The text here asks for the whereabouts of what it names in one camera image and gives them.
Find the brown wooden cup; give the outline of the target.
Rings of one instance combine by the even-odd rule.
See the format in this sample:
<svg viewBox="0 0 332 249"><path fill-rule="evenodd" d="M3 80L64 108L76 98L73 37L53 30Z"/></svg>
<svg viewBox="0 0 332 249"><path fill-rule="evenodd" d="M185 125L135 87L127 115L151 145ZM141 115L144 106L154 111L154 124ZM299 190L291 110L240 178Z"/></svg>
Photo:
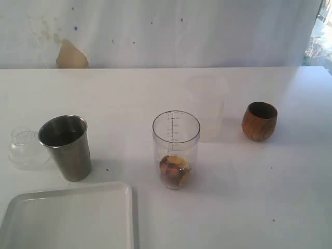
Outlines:
<svg viewBox="0 0 332 249"><path fill-rule="evenodd" d="M278 118L277 109L266 102L251 103L243 116L243 133L253 141L265 141L275 131Z"/></svg>

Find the clear dome strainer lid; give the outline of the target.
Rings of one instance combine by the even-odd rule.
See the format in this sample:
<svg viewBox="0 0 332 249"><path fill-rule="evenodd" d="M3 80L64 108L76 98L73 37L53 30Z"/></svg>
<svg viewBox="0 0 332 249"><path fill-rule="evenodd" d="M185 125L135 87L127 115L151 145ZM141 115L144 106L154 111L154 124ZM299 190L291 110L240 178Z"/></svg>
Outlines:
<svg viewBox="0 0 332 249"><path fill-rule="evenodd" d="M50 159L39 142L38 132L27 127L17 127L11 132L8 157L13 166L21 171L40 170Z"/></svg>

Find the clear plastic shaker cup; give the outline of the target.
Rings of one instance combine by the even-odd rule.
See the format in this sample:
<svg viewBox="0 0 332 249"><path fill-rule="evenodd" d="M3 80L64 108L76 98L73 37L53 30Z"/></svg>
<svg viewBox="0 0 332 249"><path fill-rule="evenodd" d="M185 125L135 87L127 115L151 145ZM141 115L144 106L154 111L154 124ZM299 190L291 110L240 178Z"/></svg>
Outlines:
<svg viewBox="0 0 332 249"><path fill-rule="evenodd" d="M160 160L171 155L177 155L187 161L191 167L191 175L196 165L200 139L198 119L183 110L164 112L154 119L152 135L158 175L160 176Z"/></svg>

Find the white metal tray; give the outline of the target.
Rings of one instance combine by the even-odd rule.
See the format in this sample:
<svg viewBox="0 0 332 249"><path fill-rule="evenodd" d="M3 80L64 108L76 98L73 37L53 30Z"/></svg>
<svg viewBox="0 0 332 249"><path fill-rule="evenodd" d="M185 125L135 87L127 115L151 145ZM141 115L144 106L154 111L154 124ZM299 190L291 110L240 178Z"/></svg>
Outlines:
<svg viewBox="0 0 332 249"><path fill-rule="evenodd" d="M133 248L132 190L110 182L14 197L1 248Z"/></svg>

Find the coins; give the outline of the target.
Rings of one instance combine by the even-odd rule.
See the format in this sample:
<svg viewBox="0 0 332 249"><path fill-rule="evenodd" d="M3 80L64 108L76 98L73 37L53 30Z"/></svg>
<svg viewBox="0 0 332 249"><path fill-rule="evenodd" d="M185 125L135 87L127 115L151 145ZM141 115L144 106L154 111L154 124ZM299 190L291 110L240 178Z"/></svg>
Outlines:
<svg viewBox="0 0 332 249"><path fill-rule="evenodd" d="M190 179L190 164L177 155L164 156L159 170L161 180L169 189L181 189Z"/></svg>

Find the translucent white plastic container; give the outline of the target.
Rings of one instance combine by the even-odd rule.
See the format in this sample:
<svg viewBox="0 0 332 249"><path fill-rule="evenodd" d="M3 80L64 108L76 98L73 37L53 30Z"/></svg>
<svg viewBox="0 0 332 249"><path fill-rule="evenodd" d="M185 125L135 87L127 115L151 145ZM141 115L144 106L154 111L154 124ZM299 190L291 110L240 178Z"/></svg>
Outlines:
<svg viewBox="0 0 332 249"><path fill-rule="evenodd" d="M186 81L190 112L200 123L200 141L209 143L220 134L228 83L220 76L196 75Z"/></svg>

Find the stainless steel cup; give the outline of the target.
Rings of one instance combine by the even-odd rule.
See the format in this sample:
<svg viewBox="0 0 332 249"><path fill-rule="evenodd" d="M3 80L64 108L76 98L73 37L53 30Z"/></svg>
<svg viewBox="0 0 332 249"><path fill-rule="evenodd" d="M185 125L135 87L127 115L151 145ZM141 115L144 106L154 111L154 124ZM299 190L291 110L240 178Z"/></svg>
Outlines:
<svg viewBox="0 0 332 249"><path fill-rule="evenodd" d="M47 121L38 132L40 144L67 181L78 182L91 173L87 130L82 117L63 115Z"/></svg>

